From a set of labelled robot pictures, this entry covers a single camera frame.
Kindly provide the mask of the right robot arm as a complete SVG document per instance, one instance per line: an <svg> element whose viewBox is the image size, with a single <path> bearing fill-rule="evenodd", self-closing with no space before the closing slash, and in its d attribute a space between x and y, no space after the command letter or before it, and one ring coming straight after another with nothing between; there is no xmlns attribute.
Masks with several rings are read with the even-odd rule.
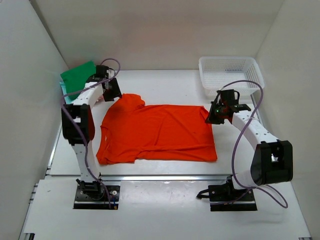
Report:
<svg viewBox="0 0 320 240"><path fill-rule="evenodd" d="M250 107L240 104L239 99L240 93L236 90L218 90L205 120L213 125L221 125L228 120L254 150L248 170L237 173L235 166L231 167L232 175L224 187L224 195L229 200L240 197L243 189L290 182L293 179L292 144L272 135L255 119Z"/></svg>

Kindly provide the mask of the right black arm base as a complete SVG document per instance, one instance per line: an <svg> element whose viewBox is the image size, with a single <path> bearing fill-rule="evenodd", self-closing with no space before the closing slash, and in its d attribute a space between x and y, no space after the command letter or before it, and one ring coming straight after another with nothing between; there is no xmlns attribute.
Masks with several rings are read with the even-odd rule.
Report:
<svg viewBox="0 0 320 240"><path fill-rule="evenodd" d="M254 212L257 205L251 189L235 189L231 177L222 183L209 184L201 190L196 199L209 200L211 212Z"/></svg>

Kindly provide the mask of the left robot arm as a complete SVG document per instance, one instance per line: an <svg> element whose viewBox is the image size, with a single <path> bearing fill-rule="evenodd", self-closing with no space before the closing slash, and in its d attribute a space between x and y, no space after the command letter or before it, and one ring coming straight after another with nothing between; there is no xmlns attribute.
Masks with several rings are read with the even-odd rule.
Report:
<svg viewBox="0 0 320 240"><path fill-rule="evenodd" d="M84 89L69 93L76 95L71 104L61 104L62 134L72 146L80 169L80 182L87 186L87 193L93 199L104 195L105 187L101 184L101 173L98 170L93 153L92 141L95 137L95 123L92 108L102 98L105 102L122 97L117 75L120 69L114 70L106 65L97 65L95 74L91 75Z"/></svg>

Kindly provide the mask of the orange t-shirt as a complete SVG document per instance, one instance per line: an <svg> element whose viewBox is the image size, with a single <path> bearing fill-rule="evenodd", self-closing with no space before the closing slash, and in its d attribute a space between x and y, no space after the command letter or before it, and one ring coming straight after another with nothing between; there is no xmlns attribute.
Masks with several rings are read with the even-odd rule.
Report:
<svg viewBox="0 0 320 240"><path fill-rule="evenodd" d="M135 160L216 162L209 112L198 105L147 105L125 93L107 110L96 158L101 165Z"/></svg>

